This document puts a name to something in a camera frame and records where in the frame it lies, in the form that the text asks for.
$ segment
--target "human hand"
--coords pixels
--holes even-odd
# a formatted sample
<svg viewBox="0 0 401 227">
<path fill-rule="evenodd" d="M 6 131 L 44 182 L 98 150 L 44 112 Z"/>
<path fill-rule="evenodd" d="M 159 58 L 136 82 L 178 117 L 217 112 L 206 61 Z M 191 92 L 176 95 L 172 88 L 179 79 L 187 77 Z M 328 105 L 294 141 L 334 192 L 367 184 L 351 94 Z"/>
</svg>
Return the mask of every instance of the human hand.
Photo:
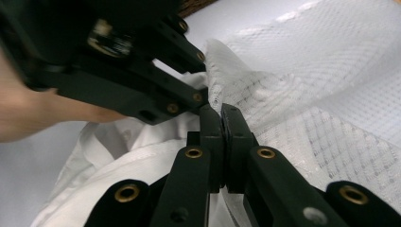
<svg viewBox="0 0 401 227">
<path fill-rule="evenodd" d="M 0 142 L 27 137 L 63 121 L 110 122 L 124 115 L 25 87 L 0 50 Z"/>
</svg>

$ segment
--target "white fabric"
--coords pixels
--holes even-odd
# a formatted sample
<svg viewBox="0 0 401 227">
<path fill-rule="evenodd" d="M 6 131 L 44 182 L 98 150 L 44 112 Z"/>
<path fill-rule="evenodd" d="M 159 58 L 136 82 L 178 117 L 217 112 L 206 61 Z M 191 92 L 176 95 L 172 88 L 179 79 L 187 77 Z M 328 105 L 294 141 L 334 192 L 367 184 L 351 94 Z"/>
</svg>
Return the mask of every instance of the white fabric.
<svg viewBox="0 0 401 227">
<path fill-rule="evenodd" d="M 209 101 L 241 109 L 259 143 L 281 150 L 311 184 L 360 183 L 401 212 L 400 22 L 401 5 L 391 0 L 320 1 L 239 31 L 226 45 L 211 41 Z M 32 226 L 82 226 L 110 185 L 164 176 L 186 132 L 198 129 L 189 113 L 155 127 L 102 127 L 83 131 Z M 120 145 L 105 139 L 112 128 Z M 124 146 L 123 156 L 108 151 Z M 237 198 L 224 199 L 247 226 Z M 222 197 L 212 203 L 211 226 L 234 226 Z"/>
</svg>

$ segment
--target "brass rivet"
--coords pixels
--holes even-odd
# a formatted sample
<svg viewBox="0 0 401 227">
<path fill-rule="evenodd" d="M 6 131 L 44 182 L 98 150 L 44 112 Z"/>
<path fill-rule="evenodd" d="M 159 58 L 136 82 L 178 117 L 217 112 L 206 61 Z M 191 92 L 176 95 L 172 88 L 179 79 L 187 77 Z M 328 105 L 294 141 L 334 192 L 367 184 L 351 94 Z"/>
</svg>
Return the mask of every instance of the brass rivet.
<svg viewBox="0 0 401 227">
<path fill-rule="evenodd" d="M 186 24 L 186 22 L 180 21 L 179 25 L 184 31 L 188 30 L 188 25 Z"/>
<path fill-rule="evenodd" d="M 185 152 L 185 156 L 188 158 L 199 158 L 203 152 L 200 149 L 192 148 Z"/>
<path fill-rule="evenodd" d="M 114 198 L 119 202 L 129 202 L 135 200 L 139 196 L 139 187 L 135 184 L 125 184 L 118 188 L 114 194 Z"/>
<path fill-rule="evenodd" d="M 267 148 L 261 148 L 257 151 L 257 154 L 259 154 L 260 157 L 262 158 L 274 158 L 275 157 L 275 152 L 267 149 Z"/>
<path fill-rule="evenodd" d="M 168 104 L 167 110 L 168 110 L 170 113 L 175 114 L 175 113 L 179 110 L 179 108 L 178 108 L 178 105 L 177 105 L 177 104 L 171 103 L 171 104 Z"/>
<path fill-rule="evenodd" d="M 200 93 L 195 93 L 192 97 L 193 97 L 194 100 L 197 101 L 197 102 L 201 102 L 201 101 L 203 100 L 203 98 L 202 98 L 202 96 L 201 96 Z"/>
<path fill-rule="evenodd" d="M 358 205 L 364 205 L 369 201 L 368 197 L 363 192 L 349 185 L 340 188 L 340 194 L 346 200 Z"/>
<path fill-rule="evenodd" d="M 197 56 L 201 61 L 205 60 L 204 54 L 202 52 L 198 52 Z"/>
</svg>

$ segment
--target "metal screw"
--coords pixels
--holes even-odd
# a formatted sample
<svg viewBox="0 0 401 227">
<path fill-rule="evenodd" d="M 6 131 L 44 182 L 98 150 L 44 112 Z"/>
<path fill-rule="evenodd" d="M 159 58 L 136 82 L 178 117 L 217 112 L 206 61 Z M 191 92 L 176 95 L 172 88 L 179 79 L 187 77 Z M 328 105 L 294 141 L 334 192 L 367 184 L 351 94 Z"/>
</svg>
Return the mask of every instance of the metal screw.
<svg viewBox="0 0 401 227">
<path fill-rule="evenodd" d="M 135 184 L 126 184 L 118 188 L 114 194 L 114 198 L 119 202 L 129 202 L 135 200 L 139 196 L 140 189 Z"/>
<path fill-rule="evenodd" d="M 274 158 L 274 157 L 275 157 L 275 152 L 272 151 L 272 150 L 270 150 L 270 149 L 267 149 L 267 148 L 261 148 L 261 149 L 259 149 L 259 150 L 257 151 L 257 154 L 259 154 L 260 157 L 262 157 L 262 158 L 267 158 L 267 159 L 270 159 L 270 158 Z"/>
<path fill-rule="evenodd" d="M 187 30 L 188 30 L 188 25 L 186 24 L 186 22 L 180 21 L 180 22 L 178 23 L 178 25 L 179 25 L 184 31 L 187 31 Z"/>
<path fill-rule="evenodd" d="M 94 28 L 94 33 L 102 36 L 108 36 L 113 27 L 106 20 L 98 19 Z"/>
<path fill-rule="evenodd" d="M 192 148 L 185 152 L 185 156 L 188 158 L 199 158 L 203 152 L 200 149 Z"/>
<path fill-rule="evenodd" d="M 358 205 L 364 205 L 369 201 L 368 197 L 363 192 L 349 185 L 340 188 L 340 194 L 346 200 Z"/>
<path fill-rule="evenodd" d="M 179 109 L 180 109 L 180 108 L 179 108 L 178 105 L 175 104 L 175 103 L 170 103 L 170 104 L 168 104 L 168 106 L 167 106 L 167 111 L 170 112 L 170 113 L 172 113 L 172 114 L 177 113 Z"/>
<path fill-rule="evenodd" d="M 201 96 L 200 93 L 195 93 L 192 97 L 193 97 L 194 100 L 197 101 L 197 102 L 201 102 L 201 101 L 203 100 L 203 98 L 202 98 L 202 96 Z"/>
<path fill-rule="evenodd" d="M 198 52 L 197 56 L 198 56 L 198 59 L 200 59 L 201 61 L 205 60 L 204 54 L 202 52 Z"/>
</svg>

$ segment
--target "grid-patterned fabric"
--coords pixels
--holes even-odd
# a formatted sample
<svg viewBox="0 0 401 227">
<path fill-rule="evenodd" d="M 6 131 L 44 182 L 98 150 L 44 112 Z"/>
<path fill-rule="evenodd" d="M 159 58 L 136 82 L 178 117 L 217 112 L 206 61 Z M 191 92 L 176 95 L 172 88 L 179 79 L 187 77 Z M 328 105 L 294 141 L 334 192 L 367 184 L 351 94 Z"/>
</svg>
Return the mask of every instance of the grid-patterned fabric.
<svg viewBox="0 0 401 227">
<path fill-rule="evenodd" d="M 360 183 L 401 213 L 400 4 L 313 2 L 225 44 L 206 58 L 217 111 L 236 105 L 313 185 Z"/>
</svg>

